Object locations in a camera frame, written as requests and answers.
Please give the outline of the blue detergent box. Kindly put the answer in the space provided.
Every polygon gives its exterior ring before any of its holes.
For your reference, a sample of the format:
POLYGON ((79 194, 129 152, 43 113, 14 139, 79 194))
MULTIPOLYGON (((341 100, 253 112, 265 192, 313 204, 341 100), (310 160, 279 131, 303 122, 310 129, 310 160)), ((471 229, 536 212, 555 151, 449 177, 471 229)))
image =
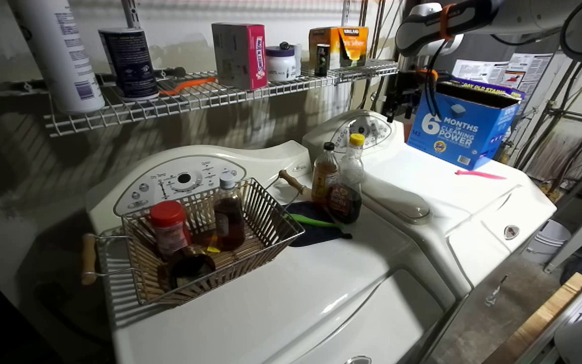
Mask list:
POLYGON ((453 77, 424 92, 407 145, 466 170, 492 159, 519 111, 524 92, 453 77))

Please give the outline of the black cap amber bottle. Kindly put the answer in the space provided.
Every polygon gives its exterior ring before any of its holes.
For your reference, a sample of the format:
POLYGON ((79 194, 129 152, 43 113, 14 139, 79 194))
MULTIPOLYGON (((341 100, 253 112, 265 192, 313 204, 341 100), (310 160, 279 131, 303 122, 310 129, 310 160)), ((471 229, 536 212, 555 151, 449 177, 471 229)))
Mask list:
POLYGON ((335 143, 325 142, 321 154, 314 161, 312 200, 325 205, 330 188, 337 180, 339 166, 335 155, 335 143))

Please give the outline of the red lid spice jar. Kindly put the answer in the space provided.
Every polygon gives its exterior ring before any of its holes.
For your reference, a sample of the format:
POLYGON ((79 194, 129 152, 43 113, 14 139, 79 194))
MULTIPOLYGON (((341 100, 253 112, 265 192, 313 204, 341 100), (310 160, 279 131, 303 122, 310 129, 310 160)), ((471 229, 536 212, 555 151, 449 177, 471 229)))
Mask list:
POLYGON ((155 231, 157 247, 166 260, 176 251, 191 245, 186 212, 179 201, 162 201, 153 205, 149 219, 155 231))

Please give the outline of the dark blue cloth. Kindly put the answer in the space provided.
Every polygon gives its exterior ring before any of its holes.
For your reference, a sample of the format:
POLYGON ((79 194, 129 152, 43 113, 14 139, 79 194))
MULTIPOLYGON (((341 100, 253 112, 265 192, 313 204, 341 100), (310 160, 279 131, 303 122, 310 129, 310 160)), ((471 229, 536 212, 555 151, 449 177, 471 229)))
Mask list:
MULTIPOLYGON (((284 206, 286 212, 289 214, 300 214, 312 219, 335 222, 336 221, 328 214, 326 209, 319 204, 313 203, 312 201, 300 201, 291 203, 284 206)), ((315 244, 332 241, 336 239, 353 239, 351 233, 343 231, 342 228, 331 229, 331 228, 320 228, 316 226, 308 226, 300 224, 305 232, 297 237, 289 246, 291 247, 307 247, 313 246, 315 244)))

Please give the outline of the bundle of metal pipes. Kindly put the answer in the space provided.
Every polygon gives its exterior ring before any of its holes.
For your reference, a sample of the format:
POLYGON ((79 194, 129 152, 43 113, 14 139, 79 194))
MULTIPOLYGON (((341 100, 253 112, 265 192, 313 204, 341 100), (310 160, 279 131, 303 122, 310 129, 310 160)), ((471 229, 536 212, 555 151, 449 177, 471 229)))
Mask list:
POLYGON ((508 163, 536 179, 559 174, 571 157, 568 175, 582 174, 582 66, 553 57, 511 141, 508 163))

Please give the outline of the white washing machine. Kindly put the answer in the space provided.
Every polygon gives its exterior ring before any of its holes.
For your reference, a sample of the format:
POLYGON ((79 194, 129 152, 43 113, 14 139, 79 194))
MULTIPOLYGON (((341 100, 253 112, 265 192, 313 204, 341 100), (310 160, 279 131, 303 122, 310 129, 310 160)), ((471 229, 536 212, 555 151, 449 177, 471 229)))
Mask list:
POLYGON ((459 167, 406 144, 401 118, 368 110, 335 115, 303 136, 316 159, 325 142, 344 156, 351 134, 365 137, 363 205, 409 235, 460 299, 536 235, 556 205, 529 177, 489 160, 459 167))

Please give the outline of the white bucket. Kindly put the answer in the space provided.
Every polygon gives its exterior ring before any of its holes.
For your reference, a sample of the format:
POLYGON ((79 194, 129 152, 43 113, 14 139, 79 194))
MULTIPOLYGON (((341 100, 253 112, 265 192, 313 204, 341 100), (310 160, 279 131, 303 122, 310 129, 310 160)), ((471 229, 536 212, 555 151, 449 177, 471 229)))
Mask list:
POLYGON ((522 258, 538 265, 547 265, 571 237, 572 233, 566 226, 550 219, 526 243, 521 252, 522 258))

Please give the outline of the dryer door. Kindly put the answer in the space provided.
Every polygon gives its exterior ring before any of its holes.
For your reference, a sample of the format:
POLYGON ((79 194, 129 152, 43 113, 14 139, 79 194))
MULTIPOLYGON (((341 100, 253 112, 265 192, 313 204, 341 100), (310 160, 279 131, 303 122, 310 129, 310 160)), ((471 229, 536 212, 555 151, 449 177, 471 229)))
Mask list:
POLYGON ((407 364, 445 309, 406 267, 334 311, 263 364, 407 364))

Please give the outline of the pink stick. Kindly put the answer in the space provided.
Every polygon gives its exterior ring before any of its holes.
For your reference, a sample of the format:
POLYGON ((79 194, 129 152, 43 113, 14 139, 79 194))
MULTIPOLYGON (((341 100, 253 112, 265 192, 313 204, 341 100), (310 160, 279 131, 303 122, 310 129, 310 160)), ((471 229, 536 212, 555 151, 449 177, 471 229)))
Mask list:
POLYGON ((485 172, 478 172, 478 171, 474 171, 474 170, 457 170, 455 172, 455 175, 477 176, 477 177, 482 177, 485 179, 492 179, 492 180, 506 180, 507 179, 504 176, 494 175, 494 174, 485 173, 485 172))

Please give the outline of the washing machine lid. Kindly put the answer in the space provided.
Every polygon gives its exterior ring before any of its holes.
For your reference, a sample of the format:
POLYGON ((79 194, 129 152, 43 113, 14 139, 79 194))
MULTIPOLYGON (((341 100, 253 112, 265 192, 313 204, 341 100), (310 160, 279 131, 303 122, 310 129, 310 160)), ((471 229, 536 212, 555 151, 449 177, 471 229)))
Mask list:
POLYGON ((414 225, 430 225, 442 233, 527 184, 523 173, 494 161, 482 172, 506 180, 455 175, 456 165, 405 144, 365 152, 362 160, 367 196, 414 225))

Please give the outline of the yellow cap dark sauce bottle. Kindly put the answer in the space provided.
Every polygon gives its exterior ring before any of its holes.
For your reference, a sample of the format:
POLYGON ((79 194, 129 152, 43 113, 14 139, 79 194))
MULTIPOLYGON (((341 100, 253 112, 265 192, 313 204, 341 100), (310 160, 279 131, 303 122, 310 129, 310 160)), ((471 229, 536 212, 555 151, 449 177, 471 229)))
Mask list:
POLYGON ((339 161, 335 184, 330 188, 327 207, 338 221, 349 225, 357 221, 362 209, 362 182, 365 170, 362 161, 365 136, 354 133, 349 136, 346 154, 339 161))

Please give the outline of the dark glass jar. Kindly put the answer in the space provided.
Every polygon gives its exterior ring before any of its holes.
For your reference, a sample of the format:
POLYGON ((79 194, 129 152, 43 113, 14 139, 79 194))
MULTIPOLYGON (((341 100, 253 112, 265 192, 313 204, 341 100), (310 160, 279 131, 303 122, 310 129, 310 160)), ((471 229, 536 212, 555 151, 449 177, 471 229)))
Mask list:
POLYGON ((171 290, 182 284, 180 280, 194 281, 216 270, 213 258, 201 246, 185 246, 175 251, 167 264, 168 284, 171 290))

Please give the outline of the dark blue canister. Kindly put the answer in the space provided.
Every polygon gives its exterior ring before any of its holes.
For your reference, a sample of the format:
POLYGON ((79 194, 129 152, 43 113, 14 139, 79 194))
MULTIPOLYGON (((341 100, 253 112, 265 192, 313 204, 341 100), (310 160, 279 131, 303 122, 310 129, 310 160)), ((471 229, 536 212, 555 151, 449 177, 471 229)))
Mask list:
POLYGON ((120 99, 148 101, 159 96, 146 33, 141 28, 100 28, 103 44, 120 99))

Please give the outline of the orange handled tool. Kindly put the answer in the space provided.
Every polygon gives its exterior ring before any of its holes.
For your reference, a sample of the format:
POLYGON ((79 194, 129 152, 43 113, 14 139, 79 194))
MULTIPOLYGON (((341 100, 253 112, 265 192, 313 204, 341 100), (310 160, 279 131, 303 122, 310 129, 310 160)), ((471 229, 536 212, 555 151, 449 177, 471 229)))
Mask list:
POLYGON ((159 90, 159 96, 179 95, 184 89, 217 81, 213 76, 189 76, 183 67, 161 69, 159 75, 163 76, 164 80, 180 81, 174 88, 159 90))

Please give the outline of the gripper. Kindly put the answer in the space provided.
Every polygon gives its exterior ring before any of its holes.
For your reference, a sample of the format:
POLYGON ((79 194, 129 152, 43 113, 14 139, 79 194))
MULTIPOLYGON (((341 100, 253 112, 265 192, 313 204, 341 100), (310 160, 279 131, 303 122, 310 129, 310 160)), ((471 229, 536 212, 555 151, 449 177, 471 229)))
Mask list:
POLYGON ((426 76, 420 71, 400 71, 390 84, 388 101, 384 104, 387 123, 393 123, 397 110, 404 110, 404 119, 413 120, 418 108, 426 76))

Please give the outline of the small black bottle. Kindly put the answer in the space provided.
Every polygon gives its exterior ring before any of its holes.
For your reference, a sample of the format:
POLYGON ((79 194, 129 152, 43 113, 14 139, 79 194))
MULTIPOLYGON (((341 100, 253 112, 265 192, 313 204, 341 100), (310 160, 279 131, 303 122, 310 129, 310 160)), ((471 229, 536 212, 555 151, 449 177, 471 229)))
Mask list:
POLYGON ((315 60, 314 75, 316 77, 326 77, 330 70, 330 44, 317 44, 315 60))

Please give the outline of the green stick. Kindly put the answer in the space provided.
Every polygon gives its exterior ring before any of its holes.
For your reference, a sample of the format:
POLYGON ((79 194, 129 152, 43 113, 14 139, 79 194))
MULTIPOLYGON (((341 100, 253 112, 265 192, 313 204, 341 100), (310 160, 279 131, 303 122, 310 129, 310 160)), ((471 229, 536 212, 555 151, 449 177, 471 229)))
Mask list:
POLYGON ((328 222, 328 221, 322 221, 322 220, 317 220, 317 219, 312 219, 310 217, 306 217, 300 214, 285 214, 284 215, 285 219, 288 219, 289 221, 295 221, 298 222, 300 224, 303 225, 308 225, 308 226, 316 226, 318 228, 331 228, 331 229, 338 229, 340 230, 342 228, 342 225, 335 223, 335 222, 328 222))

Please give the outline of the white spray can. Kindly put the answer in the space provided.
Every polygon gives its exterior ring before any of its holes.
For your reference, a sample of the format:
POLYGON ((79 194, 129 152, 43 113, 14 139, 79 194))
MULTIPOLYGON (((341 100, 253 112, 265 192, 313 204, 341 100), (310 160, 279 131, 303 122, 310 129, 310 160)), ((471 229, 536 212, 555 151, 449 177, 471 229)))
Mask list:
POLYGON ((105 101, 68 0, 7 0, 53 98, 67 115, 101 110, 105 101))

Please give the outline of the white cap brown liquid bottle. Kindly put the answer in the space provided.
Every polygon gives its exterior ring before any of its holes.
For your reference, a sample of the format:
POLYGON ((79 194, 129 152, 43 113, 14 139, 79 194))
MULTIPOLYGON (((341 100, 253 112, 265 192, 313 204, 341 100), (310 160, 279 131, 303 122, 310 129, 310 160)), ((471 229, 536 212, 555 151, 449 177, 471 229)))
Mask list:
POLYGON ((246 240, 243 203, 237 194, 236 179, 229 172, 219 177, 219 189, 213 201, 217 248, 220 251, 235 251, 246 240))

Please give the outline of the orange box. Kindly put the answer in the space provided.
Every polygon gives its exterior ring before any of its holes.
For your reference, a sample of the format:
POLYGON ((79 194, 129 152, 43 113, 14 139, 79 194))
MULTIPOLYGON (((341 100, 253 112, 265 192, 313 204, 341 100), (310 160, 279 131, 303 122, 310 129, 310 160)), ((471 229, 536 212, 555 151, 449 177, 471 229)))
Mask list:
POLYGON ((317 65, 317 48, 327 44, 329 68, 362 67, 367 61, 368 27, 322 27, 309 31, 309 67, 317 65))

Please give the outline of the pink and grey box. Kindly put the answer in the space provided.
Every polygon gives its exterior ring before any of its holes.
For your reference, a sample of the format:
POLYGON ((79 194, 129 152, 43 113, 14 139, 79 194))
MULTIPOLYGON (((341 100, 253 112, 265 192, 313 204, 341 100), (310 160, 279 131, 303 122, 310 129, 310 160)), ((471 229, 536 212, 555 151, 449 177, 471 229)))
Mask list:
POLYGON ((213 23, 212 36, 221 85, 242 90, 268 85, 264 25, 213 23))

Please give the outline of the small metal object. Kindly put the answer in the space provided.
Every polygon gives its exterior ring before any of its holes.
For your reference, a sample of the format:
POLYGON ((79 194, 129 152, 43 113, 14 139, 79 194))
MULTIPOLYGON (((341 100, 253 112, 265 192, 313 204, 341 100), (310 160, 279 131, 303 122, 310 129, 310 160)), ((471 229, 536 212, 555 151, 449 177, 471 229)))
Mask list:
POLYGON ((495 306, 500 295, 500 291, 509 276, 510 275, 504 275, 503 278, 499 281, 498 286, 492 291, 490 295, 485 298, 484 304, 486 307, 491 308, 495 306))

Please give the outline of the white jar with dark lid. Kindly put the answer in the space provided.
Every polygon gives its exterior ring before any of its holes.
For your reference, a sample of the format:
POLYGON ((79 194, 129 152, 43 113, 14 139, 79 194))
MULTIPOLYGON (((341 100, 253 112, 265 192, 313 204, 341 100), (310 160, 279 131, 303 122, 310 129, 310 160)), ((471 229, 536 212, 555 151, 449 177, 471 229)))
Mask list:
POLYGON ((269 82, 291 81, 297 77, 295 49, 283 41, 265 48, 266 76, 269 82))

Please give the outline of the dryer knob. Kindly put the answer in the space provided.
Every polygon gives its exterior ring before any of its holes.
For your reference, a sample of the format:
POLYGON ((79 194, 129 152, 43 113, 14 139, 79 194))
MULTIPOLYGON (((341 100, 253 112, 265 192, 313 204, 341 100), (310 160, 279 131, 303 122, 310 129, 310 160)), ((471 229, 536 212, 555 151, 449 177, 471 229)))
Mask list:
POLYGON ((178 193, 190 193, 203 183, 203 175, 198 170, 181 172, 170 180, 170 187, 178 193))

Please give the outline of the white dryer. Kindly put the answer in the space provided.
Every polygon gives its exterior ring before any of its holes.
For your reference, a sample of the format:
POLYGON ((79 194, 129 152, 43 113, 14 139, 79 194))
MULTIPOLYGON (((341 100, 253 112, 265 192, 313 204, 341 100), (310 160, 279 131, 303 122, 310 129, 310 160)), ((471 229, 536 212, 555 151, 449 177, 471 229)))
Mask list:
MULTIPOLYGON (((309 151, 295 141, 260 150, 194 145, 159 152, 88 191, 92 234, 117 235, 122 214, 219 189, 224 172, 236 182, 254 178, 284 207, 303 199, 297 189, 310 185, 311 168, 309 151), (192 170, 202 173, 199 188, 171 189, 171 179, 192 170)), ((117 362, 263 364, 401 267, 444 308, 421 347, 427 348, 460 298, 411 237, 367 207, 344 230, 353 239, 287 246, 269 263, 182 305, 139 304, 131 275, 115 274, 129 267, 125 245, 99 242, 95 271, 112 272, 102 278, 117 362)))

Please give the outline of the papers on wall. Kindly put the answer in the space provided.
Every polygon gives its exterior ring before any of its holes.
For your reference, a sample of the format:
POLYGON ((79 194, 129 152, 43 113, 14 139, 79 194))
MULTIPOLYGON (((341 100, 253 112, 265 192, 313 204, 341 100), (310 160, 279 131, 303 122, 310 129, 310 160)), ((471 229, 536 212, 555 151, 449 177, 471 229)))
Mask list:
POLYGON ((453 76, 464 80, 500 85, 524 92, 519 114, 532 113, 529 100, 554 57, 553 53, 514 53, 510 61, 485 62, 459 59, 453 67, 453 76))

